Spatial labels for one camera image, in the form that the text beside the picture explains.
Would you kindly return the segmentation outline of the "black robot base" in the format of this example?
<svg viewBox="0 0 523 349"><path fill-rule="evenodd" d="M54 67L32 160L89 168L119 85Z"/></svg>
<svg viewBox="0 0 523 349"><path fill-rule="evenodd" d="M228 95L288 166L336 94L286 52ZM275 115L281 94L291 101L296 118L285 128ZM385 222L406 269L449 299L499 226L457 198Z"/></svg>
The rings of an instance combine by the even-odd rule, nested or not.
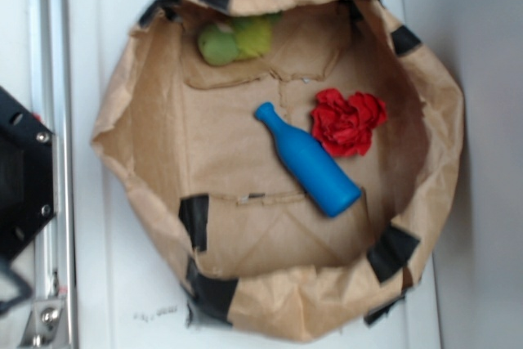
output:
<svg viewBox="0 0 523 349"><path fill-rule="evenodd" d="M1 90L1 275L16 293L1 296L1 314L31 298L11 263L55 215L53 132Z"/></svg>

